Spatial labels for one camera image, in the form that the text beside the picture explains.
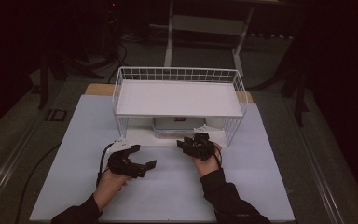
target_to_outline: person's left hand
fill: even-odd
[[[107,169],[103,173],[100,183],[93,194],[93,197],[98,205],[100,212],[121,190],[121,187],[127,185],[128,180],[131,180],[131,177],[126,175],[116,175],[112,173],[109,169]]]

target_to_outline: person's right hand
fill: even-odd
[[[217,143],[214,143],[215,149],[214,149],[214,155],[216,155],[217,158],[220,157],[220,152],[222,150],[222,147],[220,147]],[[210,172],[216,171],[219,169],[218,161],[214,156],[211,156],[208,160],[202,161],[201,159],[191,157],[191,160],[194,162],[194,164],[197,167],[197,171],[199,172],[200,178],[209,174]]]

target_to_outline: black cable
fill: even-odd
[[[98,187],[98,184],[100,183],[101,177],[103,177],[104,155],[106,154],[107,149],[110,148],[112,145],[113,145],[113,143],[107,145],[107,147],[103,150],[103,155],[101,156],[101,162],[100,162],[100,172],[98,172],[98,177],[97,177],[97,184],[96,184],[97,187]]]
[[[98,63],[86,64],[84,66],[87,67],[90,70],[93,70],[93,71],[97,70],[97,69],[101,69],[101,70],[98,71],[98,72],[101,72],[101,71],[107,69],[108,67],[110,67],[111,66],[110,64],[115,63],[114,59],[115,59],[115,55],[112,54],[112,53],[109,53],[103,61],[98,62]]]
[[[107,70],[108,68],[112,67],[113,65],[115,65],[116,62],[111,62],[110,64],[108,64],[107,66],[100,68],[99,70],[93,70],[94,73],[101,73],[104,70]]]
[[[220,168],[222,168],[223,157],[222,157],[222,152],[219,149],[217,149],[217,151],[219,151],[220,160],[217,158],[215,153],[213,154],[213,156],[214,156],[214,159],[216,160],[217,165],[219,166],[219,169],[220,169]]]
[[[115,70],[113,70],[113,72],[112,72],[112,74],[110,75],[110,77],[107,79],[107,84],[110,84],[110,81],[112,80],[112,78],[115,76],[115,73],[116,73],[116,71],[118,70],[118,68],[120,68],[121,66],[123,66],[123,64],[126,64],[125,62],[124,62],[124,60],[126,60],[126,58],[127,58],[127,53],[128,53],[128,51],[127,51],[127,48],[123,45],[123,44],[119,44],[123,49],[124,49],[124,56],[123,56],[123,58],[121,59],[120,58],[120,55],[118,54],[117,55],[117,60],[118,60],[118,65],[117,65],[117,67],[115,68]]]
[[[16,215],[16,221],[15,221],[15,224],[18,224],[19,223],[19,220],[20,220],[20,213],[21,213],[21,207],[22,207],[22,202],[24,200],[24,196],[25,196],[25,192],[27,190],[27,187],[28,187],[28,184],[31,180],[31,177],[33,176],[34,174],[34,171],[36,170],[36,168],[39,166],[40,162],[42,162],[43,159],[46,158],[46,156],[48,154],[50,154],[50,152],[54,151],[56,148],[58,148],[60,146],[61,143],[59,143],[57,146],[53,147],[51,150],[49,150],[38,162],[37,164],[34,166],[33,170],[31,171],[30,175],[28,176],[28,179],[27,179],[27,182],[25,183],[25,186],[24,188],[22,189],[22,193],[21,193],[21,199],[20,199],[20,205],[19,205],[19,210],[17,211],[17,215]]]

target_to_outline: white wire basket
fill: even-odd
[[[194,132],[206,130],[212,141],[227,147],[247,103],[241,74],[231,69],[120,67],[113,93],[120,136],[143,146],[175,146],[175,139],[156,137],[153,119],[176,117],[205,119],[205,128]]]

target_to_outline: gray floor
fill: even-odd
[[[162,66],[166,46],[163,38],[156,36],[154,40],[147,43],[123,41],[128,51],[125,62],[131,66]],[[289,45],[290,40],[280,38],[247,38],[241,52],[245,86],[271,77]],[[229,48],[205,45],[194,48],[185,44],[174,47],[172,66],[234,67]],[[99,74],[108,77],[114,68],[109,67]],[[31,76],[37,83],[38,71]],[[6,187],[0,190],[0,223],[14,222],[20,206],[20,223],[31,223],[28,218],[55,151],[35,170],[20,205],[28,175],[40,158],[61,142],[79,96],[87,86],[106,80],[77,75],[70,76],[66,82],[51,79],[50,99],[44,110],[37,109],[38,95],[29,93],[0,120],[0,168],[3,165],[15,168],[2,180]],[[358,187],[312,93],[307,91],[306,105],[310,112],[304,113],[304,127],[299,128],[292,112],[294,99],[280,96],[281,85],[277,83],[262,91],[253,91],[252,95],[263,118],[297,223],[358,223]],[[64,122],[44,121],[49,109],[66,110],[68,116]],[[18,162],[8,164],[7,159],[18,149],[22,152]]]

